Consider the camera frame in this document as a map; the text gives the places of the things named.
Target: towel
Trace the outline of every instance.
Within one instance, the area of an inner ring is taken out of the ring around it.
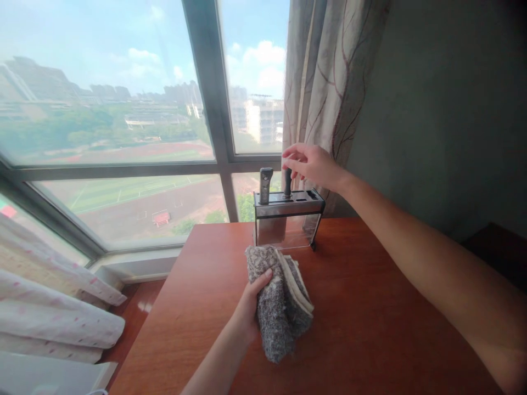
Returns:
[[[260,324],[265,356],[274,363],[295,349],[295,340],[313,321],[313,305],[300,275],[298,262],[272,246],[245,250],[249,281],[254,282],[269,268],[273,277],[258,294],[256,316]]]

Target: stainless steel knife block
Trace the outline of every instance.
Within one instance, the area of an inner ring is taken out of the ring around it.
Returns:
[[[273,245],[278,249],[310,246],[316,248],[315,236],[326,202],[314,189],[269,193],[269,202],[260,204],[254,192],[254,245]]]

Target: window frame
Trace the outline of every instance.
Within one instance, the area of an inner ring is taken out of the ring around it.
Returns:
[[[57,233],[89,259],[88,267],[108,254],[181,247],[183,244],[153,246],[132,250],[107,250],[90,232],[77,225],[50,198],[31,182],[67,179],[187,176],[219,174],[230,222],[238,222],[234,173],[254,173],[262,167],[281,170],[281,155],[236,154],[229,108],[227,73],[219,7],[216,0],[181,0],[185,13],[198,86],[203,98],[216,161],[157,162],[108,165],[13,166],[0,154],[0,192],[23,210]]]

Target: knife handle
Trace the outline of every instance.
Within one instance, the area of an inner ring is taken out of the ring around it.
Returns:
[[[262,205],[269,204],[269,187],[272,177],[273,169],[271,167],[260,169],[260,204]]]
[[[284,197],[286,199],[291,198],[291,169],[288,168],[285,171],[285,191],[284,191]]]

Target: window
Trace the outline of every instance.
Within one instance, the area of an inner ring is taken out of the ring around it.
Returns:
[[[35,183],[107,250],[184,242],[197,223],[227,221],[217,174]]]
[[[182,245],[197,223],[248,220],[238,184],[281,165],[288,6],[0,9],[10,15],[0,32],[5,199],[86,259]]]
[[[11,221],[24,227],[28,232],[33,233],[39,239],[46,242],[56,252],[62,254],[69,260],[81,266],[86,266],[88,264],[89,259],[79,250],[73,248],[69,243],[66,243],[62,238],[58,237],[47,227],[36,221],[18,205],[7,199],[7,197],[2,194],[0,194],[0,215],[8,217]]]
[[[253,192],[260,191],[260,173],[236,173],[232,175],[234,193],[236,194],[236,209],[238,211],[238,220],[240,222],[254,221],[254,197]],[[281,173],[273,174],[271,192],[282,190]]]
[[[289,2],[221,2],[237,154],[282,152]]]

